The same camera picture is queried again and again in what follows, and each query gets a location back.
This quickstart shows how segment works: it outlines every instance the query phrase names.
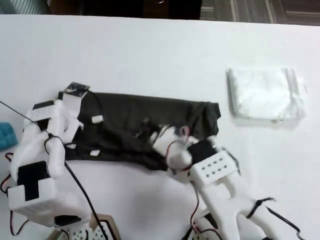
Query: white tabletop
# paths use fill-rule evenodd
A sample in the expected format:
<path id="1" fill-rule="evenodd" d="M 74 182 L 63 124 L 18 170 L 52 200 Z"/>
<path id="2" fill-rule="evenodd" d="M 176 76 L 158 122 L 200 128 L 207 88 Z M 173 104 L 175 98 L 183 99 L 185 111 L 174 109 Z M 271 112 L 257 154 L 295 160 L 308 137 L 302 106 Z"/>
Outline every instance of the white tabletop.
<path id="1" fill-rule="evenodd" d="M 97 92 L 218 102 L 218 139 L 239 158 L 253 191 L 275 197 L 302 235 L 316 239 L 319 43 L 317 26 L 0 15 L 0 100 L 25 113 L 75 81 Z M 296 126 L 235 120 L 226 80 L 226 69 L 234 66 L 294 67 L 308 88 L 307 118 Z M 10 122 L 21 136 L 20 116 L 0 106 L 0 121 Z M 133 164 L 70 165 L 97 212 L 113 216 L 124 240 L 176 240 L 187 230 L 196 204 L 191 186 Z M 1 178 L 8 169 L 0 161 Z M 8 201 L 0 195 L 2 239 L 40 240 L 50 231 L 31 223 L 20 237 L 10 237 Z"/>

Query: white cloth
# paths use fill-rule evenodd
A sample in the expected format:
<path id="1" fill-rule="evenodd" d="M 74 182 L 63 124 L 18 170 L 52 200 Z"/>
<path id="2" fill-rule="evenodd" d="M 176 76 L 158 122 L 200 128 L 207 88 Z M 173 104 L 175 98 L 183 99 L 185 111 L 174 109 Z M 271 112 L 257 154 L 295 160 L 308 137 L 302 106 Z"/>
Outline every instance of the white cloth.
<path id="1" fill-rule="evenodd" d="M 273 121 L 306 116 L 305 86 L 292 68 L 231 68 L 227 75 L 237 116 Z"/>

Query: teal object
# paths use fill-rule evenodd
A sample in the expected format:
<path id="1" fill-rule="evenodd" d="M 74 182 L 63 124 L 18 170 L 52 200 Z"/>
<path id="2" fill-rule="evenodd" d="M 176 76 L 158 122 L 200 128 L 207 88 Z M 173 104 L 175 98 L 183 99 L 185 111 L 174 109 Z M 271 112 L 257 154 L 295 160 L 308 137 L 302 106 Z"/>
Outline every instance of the teal object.
<path id="1" fill-rule="evenodd" d="M 0 122 L 0 151 L 18 144 L 14 129 L 9 122 Z"/>

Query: black cloth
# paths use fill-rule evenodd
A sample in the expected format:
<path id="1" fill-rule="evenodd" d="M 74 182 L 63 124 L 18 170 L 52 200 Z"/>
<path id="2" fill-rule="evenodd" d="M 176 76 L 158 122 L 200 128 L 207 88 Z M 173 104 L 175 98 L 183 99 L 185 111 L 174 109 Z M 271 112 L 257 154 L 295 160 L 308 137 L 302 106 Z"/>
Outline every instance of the black cloth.
<path id="1" fill-rule="evenodd" d="M 75 149 L 66 148 L 66 160 L 126 161 L 149 170 L 166 171 L 164 158 L 151 144 L 135 138 L 143 120 L 178 127 L 187 125 L 191 135 L 198 139 L 218 133 L 217 119 L 221 116 L 218 103 L 113 93 L 96 96 L 102 104 L 103 125 L 91 123 L 91 117 L 100 115 L 100 109 L 95 96 L 87 93 L 78 117 L 84 123 L 76 140 L 79 144 Z M 100 150 L 99 155 L 91 156 L 92 150 Z"/>

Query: electrical cable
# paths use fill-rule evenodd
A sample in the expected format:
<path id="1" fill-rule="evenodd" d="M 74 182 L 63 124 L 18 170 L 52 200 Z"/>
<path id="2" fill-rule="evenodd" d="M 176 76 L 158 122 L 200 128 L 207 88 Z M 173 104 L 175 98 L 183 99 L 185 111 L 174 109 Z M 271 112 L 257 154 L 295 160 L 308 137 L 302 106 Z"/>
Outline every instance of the electrical cable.
<path id="1" fill-rule="evenodd" d="M 13 152 L 7 152 L 4 157 L 11 163 L 11 157 L 9 157 L 9 155 L 12 157 L 14 155 Z"/>
<path id="2" fill-rule="evenodd" d="M 14 154 L 12 152 L 7 152 L 4 156 L 5 158 L 11 162 L 11 158 L 9 157 L 9 155 L 13 156 Z M 4 194 L 6 194 L 6 196 L 8 197 L 8 189 L 10 188 L 9 186 L 4 189 L 4 185 L 8 182 L 8 180 L 11 178 L 11 174 L 9 173 L 8 176 L 6 176 L 4 178 L 4 180 L 1 182 L 0 184 L 0 190 L 1 192 L 3 192 Z M 12 236 L 17 236 L 21 233 L 21 231 L 23 230 L 24 226 L 26 225 L 26 223 L 29 222 L 29 219 L 27 219 L 19 228 L 19 230 L 15 233 L 14 231 L 14 226 L 13 226 L 13 218 L 14 218 L 14 212 L 12 210 L 10 210 L 10 219 L 9 219 L 9 225 L 10 225 L 10 233 Z"/>
<path id="3" fill-rule="evenodd" d="M 9 173 L 8 176 L 6 176 L 3 181 L 0 184 L 0 190 L 1 192 L 3 192 L 4 194 L 6 194 L 8 196 L 8 187 L 6 189 L 4 189 L 4 185 L 8 182 L 8 180 L 11 178 L 11 174 Z"/>
<path id="4" fill-rule="evenodd" d="M 239 175 L 241 175 L 240 164 L 239 164 L 238 159 L 236 159 L 225 147 L 222 147 L 221 149 L 224 150 L 224 151 L 226 151 L 226 153 L 232 158 L 232 160 L 233 160 L 234 163 L 235 163 L 236 168 L 238 169 Z"/>
<path id="5" fill-rule="evenodd" d="M 284 223 L 288 224 L 290 227 L 292 227 L 294 230 L 296 230 L 296 236 L 300 239 L 300 240 L 305 240 L 304 238 L 302 238 L 300 236 L 301 230 L 299 227 L 297 227 L 295 224 L 293 224 L 291 221 L 289 221 L 288 219 L 286 219 L 285 217 L 281 216 L 279 213 L 277 213 L 276 211 L 272 210 L 269 207 L 266 207 L 268 209 L 268 211 L 276 216 L 278 219 L 280 219 L 281 221 L 283 221 Z"/>
<path id="6" fill-rule="evenodd" d="M 200 200 L 199 200 L 199 194 L 198 194 L 198 191 L 197 191 L 197 189 L 196 189 L 196 186 L 195 186 L 195 184 L 194 184 L 192 181 L 191 181 L 191 185 L 192 185 L 193 188 L 194 188 L 194 192 L 195 192 L 195 196 L 196 196 L 196 207 L 195 207 L 193 213 L 192 213 L 191 216 L 190 216 L 190 225 L 191 225 L 192 230 L 193 230 L 196 234 L 199 234 L 199 235 L 200 235 L 200 234 L 203 234 L 203 233 L 205 233 L 205 232 L 214 232 L 214 233 L 218 236 L 218 238 L 219 238 L 220 240 L 223 240 L 222 237 L 220 236 L 218 230 L 216 230 L 216 229 L 214 229 L 214 228 L 208 228 L 208 229 L 199 231 L 199 230 L 197 229 L 197 227 L 195 226 L 194 216 L 195 216 L 195 214 L 196 214 L 196 212 L 197 212 L 197 210 L 198 210 Z"/>
<path id="7" fill-rule="evenodd" d="M 96 100 L 97 104 L 98 104 L 98 107 L 99 107 L 99 113 L 100 115 L 102 116 L 102 122 L 100 123 L 100 129 L 98 130 L 98 132 L 100 133 L 100 136 L 98 137 L 97 140 L 95 141 L 88 141 L 88 142 L 79 142 L 79 145 L 94 145 L 98 142 L 100 142 L 100 140 L 104 137 L 103 134 L 104 134 L 104 112 L 103 112 L 103 107 L 102 107 L 102 103 L 98 97 L 98 95 L 93 92 L 93 91 L 90 91 L 88 89 L 72 89 L 71 91 L 69 91 L 69 93 L 74 93 L 74 92 L 87 92 L 87 93 L 90 93 Z M 78 142 L 77 141 L 73 141 L 73 142 L 69 142 L 68 144 L 65 144 L 64 146 L 68 146 L 68 145 L 71 145 L 71 144 L 75 144 L 75 145 L 78 145 Z"/>
<path id="8" fill-rule="evenodd" d="M 70 240 L 70 235 L 66 230 L 61 229 L 61 232 L 63 232 L 66 235 L 67 240 Z"/>
<path id="9" fill-rule="evenodd" d="M 15 109 L 13 109 L 13 108 L 10 107 L 9 105 L 5 104 L 4 102 L 0 101 L 0 103 L 3 104 L 3 105 L 5 105 L 6 107 L 8 107 L 9 109 L 11 109 L 11 110 L 14 111 L 15 113 L 19 114 L 20 116 L 28 119 L 28 120 L 31 121 L 32 123 L 34 123 L 34 124 L 36 124 L 37 126 L 39 126 L 37 122 L 31 120 L 31 119 L 28 118 L 27 116 L 25 116 L 25 115 L 23 115 L 22 113 L 16 111 Z M 62 139 L 61 139 L 59 136 L 53 135 L 52 133 L 48 132 L 46 129 L 43 129 L 43 131 L 45 131 L 46 133 L 48 133 L 48 139 L 47 139 L 46 142 L 45 142 L 46 144 L 47 144 L 47 142 L 48 142 L 49 139 L 51 139 L 51 138 L 58 138 L 58 139 L 61 141 L 61 143 L 62 143 L 62 145 L 63 145 L 63 147 L 64 147 L 64 142 L 62 141 Z M 74 181 L 78 184 L 79 188 L 81 189 L 82 193 L 84 194 L 86 200 L 87 200 L 88 203 L 89 203 L 89 206 L 90 206 L 90 208 L 91 208 L 92 214 L 93 214 L 95 220 L 97 221 L 98 226 L 99 226 L 100 229 L 101 229 L 101 232 L 102 232 L 103 236 L 105 237 L 106 240 L 108 240 L 108 236 L 107 236 L 104 228 L 102 227 L 102 225 L 101 225 L 101 223 L 100 223 L 100 221 L 99 221 L 99 218 L 98 218 L 98 216 L 97 216 L 97 214 L 96 214 L 96 211 L 95 211 L 95 209 L 94 209 L 94 206 L 92 205 L 91 200 L 90 200 L 90 198 L 89 198 L 86 190 L 85 190 L 84 187 L 81 185 L 81 183 L 80 183 L 80 181 L 78 180 L 77 176 L 76 176 L 76 175 L 74 174 L 74 172 L 71 170 L 71 168 L 69 167 L 69 165 L 67 164 L 66 161 L 64 161 L 64 166 L 65 166 L 66 169 L 69 171 L 69 173 L 70 173 L 71 176 L 73 177 Z M 11 222 L 12 222 L 12 220 L 13 220 L 13 219 L 12 219 L 12 218 L 13 218 L 13 212 L 12 212 L 12 213 L 11 213 L 11 212 L 12 212 L 12 211 L 10 211 L 10 231 L 11 231 L 11 234 L 14 235 L 15 233 L 13 232 L 13 227 L 12 227 L 12 224 L 11 224 Z M 18 230 L 17 234 L 19 234 L 19 233 L 21 232 L 22 228 L 24 227 L 24 225 L 25 225 L 28 221 L 29 221 L 29 220 L 25 221 L 25 222 L 22 224 L 22 226 L 21 226 L 20 229 Z"/>
<path id="10" fill-rule="evenodd" d="M 68 170 L 68 172 L 71 174 L 71 176 L 73 177 L 73 179 L 75 180 L 75 182 L 78 184 L 79 188 L 81 189 L 84 197 L 86 198 L 86 200 L 87 200 L 87 202 L 88 202 L 88 204 L 89 204 L 89 206 L 90 206 L 90 208 L 91 208 L 92 214 L 93 214 L 93 216 L 94 216 L 94 218 L 95 218 L 95 220 L 96 220 L 96 222 L 97 222 L 97 224 L 98 224 L 98 226 L 99 226 L 99 228 L 100 228 L 103 236 L 105 237 L 106 240 L 108 240 L 108 236 L 107 236 L 104 228 L 102 227 L 102 225 L 101 225 L 101 223 L 100 223 L 100 220 L 99 220 L 99 218 L 98 218 L 98 216 L 97 216 L 96 210 L 95 210 L 94 206 L 92 205 L 91 200 L 90 200 L 90 198 L 89 198 L 86 190 L 84 189 L 84 187 L 82 186 L 82 184 L 81 184 L 80 181 L 78 180 L 77 176 L 76 176 L 75 173 L 72 171 L 72 169 L 69 167 L 69 165 L 67 164 L 66 161 L 64 161 L 64 166 L 65 166 L 65 168 Z"/>
<path id="11" fill-rule="evenodd" d="M 267 197 L 267 198 L 264 198 L 264 199 L 260 199 L 260 200 L 257 200 L 252 208 L 252 210 L 250 211 L 250 213 L 246 216 L 247 219 L 251 218 L 256 210 L 258 209 L 258 207 L 260 207 L 262 205 L 263 202 L 266 202 L 266 201 L 275 201 L 275 199 L 273 197 Z M 288 219 L 286 219 L 284 216 L 281 216 L 279 213 L 277 213 L 276 211 L 272 210 L 271 208 L 267 207 L 266 206 L 266 209 L 268 209 L 268 211 L 276 216 L 278 219 L 280 219 L 281 221 L 283 221 L 284 223 L 288 224 L 290 227 L 292 227 L 294 230 L 296 230 L 296 236 L 300 239 L 300 240 L 305 240 L 304 238 L 302 238 L 300 236 L 300 233 L 301 233 L 301 230 L 299 227 L 297 227 L 295 224 L 293 224 L 291 221 L 289 221 Z"/>
<path id="12" fill-rule="evenodd" d="M 188 167 L 185 167 L 185 168 L 183 168 L 183 169 L 176 169 L 176 168 L 173 168 L 173 167 L 170 166 L 168 156 L 169 156 L 169 152 L 170 152 L 170 147 L 171 147 L 174 143 L 180 143 L 180 144 L 182 144 L 182 145 L 185 145 L 185 144 L 186 144 L 184 141 L 181 141 L 181 140 L 174 140 L 174 141 L 172 141 L 172 142 L 168 145 L 168 147 L 166 148 L 166 154 L 165 154 L 165 157 L 164 157 L 165 163 L 166 163 L 167 166 L 168 166 L 170 169 L 172 169 L 172 170 L 175 170 L 175 171 L 177 171 L 177 170 L 178 170 L 178 171 L 186 171 L 186 170 L 188 170 L 188 169 L 190 168 L 189 166 L 188 166 Z"/>
<path id="13" fill-rule="evenodd" d="M 14 225 L 13 225 L 13 218 L 14 218 L 14 212 L 10 210 L 10 233 L 12 236 L 18 236 L 21 231 L 23 230 L 24 226 L 29 222 L 29 219 L 27 219 L 24 223 L 22 223 L 19 230 L 15 233 L 14 231 Z"/>

